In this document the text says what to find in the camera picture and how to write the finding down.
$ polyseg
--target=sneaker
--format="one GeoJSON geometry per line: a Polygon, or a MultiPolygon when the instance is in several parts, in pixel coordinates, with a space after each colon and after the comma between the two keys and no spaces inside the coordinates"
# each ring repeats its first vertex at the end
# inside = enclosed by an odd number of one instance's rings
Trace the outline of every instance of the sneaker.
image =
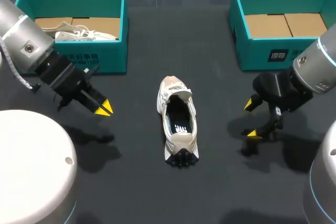
{"type": "Polygon", "coordinates": [[[66,22],[63,22],[58,27],[42,28],[42,30],[55,38],[55,41],[118,40],[117,37],[111,34],[90,31],[86,26],[73,26],[66,22]]]}
{"type": "Polygon", "coordinates": [[[156,108],[166,136],[164,159],[173,166],[188,166],[198,159],[196,110],[192,92],[175,76],[163,79],[156,108]]]}

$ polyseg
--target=insole logo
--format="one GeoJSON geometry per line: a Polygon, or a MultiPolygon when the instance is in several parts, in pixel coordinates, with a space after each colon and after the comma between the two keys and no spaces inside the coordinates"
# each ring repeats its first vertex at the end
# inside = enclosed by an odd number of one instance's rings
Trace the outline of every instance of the insole logo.
{"type": "Polygon", "coordinates": [[[181,127],[175,124],[175,129],[177,133],[188,133],[187,128],[186,127],[181,127]]]}

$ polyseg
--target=shoe box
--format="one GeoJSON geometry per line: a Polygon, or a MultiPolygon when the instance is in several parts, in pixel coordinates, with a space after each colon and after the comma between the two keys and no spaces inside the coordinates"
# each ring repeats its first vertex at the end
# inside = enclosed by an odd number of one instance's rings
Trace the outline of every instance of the shoe box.
{"type": "Polygon", "coordinates": [[[286,69],[336,23],[336,0],[231,0],[241,70],[286,69]]]}
{"type": "Polygon", "coordinates": [[[116,36],[118,40],[56,41],[55,50],[80,69],[99,65],[98,73],[127,71],[126,0],[16,0],[15,5],[43,28],[54,28],[65,21],[116,36]]]}

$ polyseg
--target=black table surface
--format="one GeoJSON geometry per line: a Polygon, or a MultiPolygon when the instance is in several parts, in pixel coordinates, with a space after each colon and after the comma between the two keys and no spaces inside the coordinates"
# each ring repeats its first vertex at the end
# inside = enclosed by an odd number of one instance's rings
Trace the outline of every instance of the black table surface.
{"type": "Polygon", "coordinates": [[[257,73],[239,69],[228,7],[130,8],[129,16],[127,74],[92,78],[112,104],[109,118],[77,102],[57,112],[59,99],[53,102],[48,87],[32,94],[7,64],[0,71],[0,110],[44,114],[74,141],[77,223],[306,223],[302,190],[336,119],[336,89],[288,114],[279,141],[261,144],[258,156],[243,157],[240,132],[264,123],[268,114],[266,106],[252,115],[243,109],[257,73]],[[167,75],[193,92],[200,161],[189,169],[164,162],[156,96],[167,75]]]}

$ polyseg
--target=cardboard insert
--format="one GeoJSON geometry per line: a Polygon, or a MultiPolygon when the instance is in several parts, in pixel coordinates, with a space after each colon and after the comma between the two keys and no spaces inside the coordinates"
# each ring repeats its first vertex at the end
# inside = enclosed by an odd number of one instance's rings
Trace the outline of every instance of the cardboard insert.
{"type": "Polygon", "coordinates": [[[320,37],[327,31],[319,13],[245,15],[252,38],[320,37]]]}

